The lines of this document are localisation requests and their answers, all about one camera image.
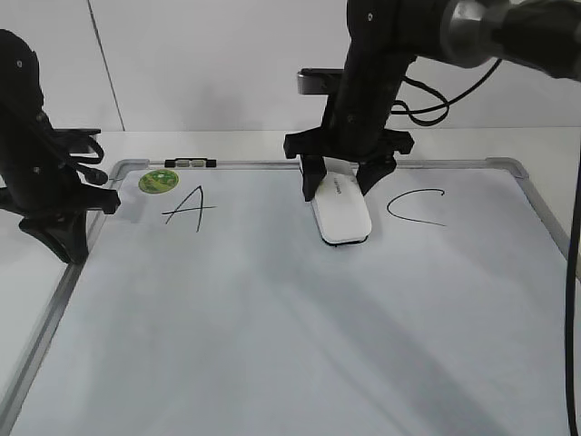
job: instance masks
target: whiteboard surface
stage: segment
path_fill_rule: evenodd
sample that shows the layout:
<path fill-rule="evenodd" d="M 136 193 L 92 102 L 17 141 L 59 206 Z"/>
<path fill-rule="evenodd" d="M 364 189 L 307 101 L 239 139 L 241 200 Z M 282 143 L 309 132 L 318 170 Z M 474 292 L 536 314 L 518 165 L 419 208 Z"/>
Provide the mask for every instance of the whiteboard surface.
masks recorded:
<path fill-rule="evenodd" d="M 13 435 L 566 435 L 565 260 L 509 173 L 399 170 L 323 244 L 296 170 L 130 173 Z M 204 206 L 173 211 L 198 185 Z M 411 190 L 389 215 L 389 200 Z M 198 194 L 183 207 L 197 207 Z"/>

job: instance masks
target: black cable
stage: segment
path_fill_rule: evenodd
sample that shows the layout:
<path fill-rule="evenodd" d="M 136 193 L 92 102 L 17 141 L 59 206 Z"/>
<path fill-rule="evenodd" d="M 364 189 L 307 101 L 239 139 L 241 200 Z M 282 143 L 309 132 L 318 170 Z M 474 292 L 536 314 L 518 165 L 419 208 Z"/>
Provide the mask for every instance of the black cable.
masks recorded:
<path fill-rule="evenodd" d="M 394 106 L 402 106 L 405 109 L 409 119 L 412 122 L 414 122 L 417 125 L 421 125 L 422 127 L 431 127 L 433 125 L 440 124 L 442 121 L 444 121 L 448 117 L 448 114 L 450 112 L 450 103 L 440 91 L 438 91 L 430 86 L 427 86 L 426 84 L 424 84 L 418 80 L 410 79 L 409 77 L 404 77 L 403 81 L 406 84 L 409 84 L 410 86 L 414 86 L 418 89 L 421 89 L 422 91 L 426 91 L 427 93 L 434 95 L 436 98 L 438 98 L 442 102 L 443 107 L 446 108 L 446 112 L 444 112 L 438 118 L 436 118 L 434 120 L 426 121 L 426 120 L 420 120 L 419 118 L 417 118 L 412 113 L 412 111 L 409 110 L 409 106 L 406 102 L 404 102 L 402 100 L 396 100 L 393 103 L 393 105 Z"/>
<path fill-rule="evenodd" d="M 577 170 L 577 188 L 573 223 L 571 224 L 571 243 L 566 266 L 565 290 L 565 396 L 566 414 L 571 436 L 578 436 L 575 404 L 575 297 L 576 269 L 579 255 L 579 237 L 581 236 L 581 155 Z"/>
<path fill-rule="evenodd" d="M 427 107 L 425 109 L 416 109 L 416 110 L 405 109 L 403 111 L 392 111 L 391 114 L 392 115 L 407 115 L 411 118 L 412 115 L 429 114 L 431 112 L 436 112 L 436 111 L 439 111 L 442 109 L 449 109 L 449 107 L 451 105 L 456 104 L 460 100 L 464 100 L 466 97 L 468 97 L 469 95 L 474 93 L 480 86 L 482 86 L 486 82 L 486 80 L 488 80 L 490 78 L 490 76 L 496 72 L 496 70 L 500 67 L 500 64 L 502 64 L 502 59 L 498 59 L 490 67 L 490 69 L 480 78 L 480 80 L 478 80 L 474 85 L 472 85 L 470 88 L 468 88 L 464 93 L 453 98 L 452 100 L 450 100 L 447 103 L 439 104 L 437 106 Z"/>

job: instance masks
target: whiteboard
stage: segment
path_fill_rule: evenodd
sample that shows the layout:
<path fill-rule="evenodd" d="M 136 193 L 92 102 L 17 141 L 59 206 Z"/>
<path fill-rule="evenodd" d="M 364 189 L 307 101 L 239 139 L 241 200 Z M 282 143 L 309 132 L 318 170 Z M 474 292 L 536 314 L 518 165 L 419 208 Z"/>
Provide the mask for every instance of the whiteboard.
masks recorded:
<path fill-rule="evenodd" d="M 345 0 L 100 0 L 93 2 L 127 130 L 304 130 L 324 97 L 297 93 L 304 67 L 342 68 L 350 44 Z M 490 67 L 420 59 L 409 76 L 443 95 Z M 412 108 L 439 104 L 406 85 Z M 578 126 L 581 86 L 504 64 L 455 105 L 442 127 Z M 415 125 L 393 116 L 389 125 Z"/>
<path fill-rule="evenodd" d="M 567 434 L 566 262 L 510 173 L 400 169 L 332 248 L 269 168 L 127 174 L 13 435 Z M 388 213 L 422 189 L 390 210 L 442 225 Z"/>

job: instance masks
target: black robotic arm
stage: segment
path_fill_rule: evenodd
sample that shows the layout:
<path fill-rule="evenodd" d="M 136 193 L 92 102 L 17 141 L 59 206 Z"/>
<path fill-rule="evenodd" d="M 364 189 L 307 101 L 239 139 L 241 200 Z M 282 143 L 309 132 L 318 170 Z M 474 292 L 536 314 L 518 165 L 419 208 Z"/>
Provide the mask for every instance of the black robotic arm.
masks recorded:
<path fill-rule="evenodd" d="M 304 94 L 330 96 L 321 127 L 285 140 L 303 163 L 305 200 L 325 176 L 323 157 L 359 164 L 365 194 L 408 154 L 408 134 L 385 123 L 417 56 L 472 68 L 500 57 L 555 78 L 581 79 L 581 4 L 574 0 L 349 0 L 344 69 L 302 70 Z"/>

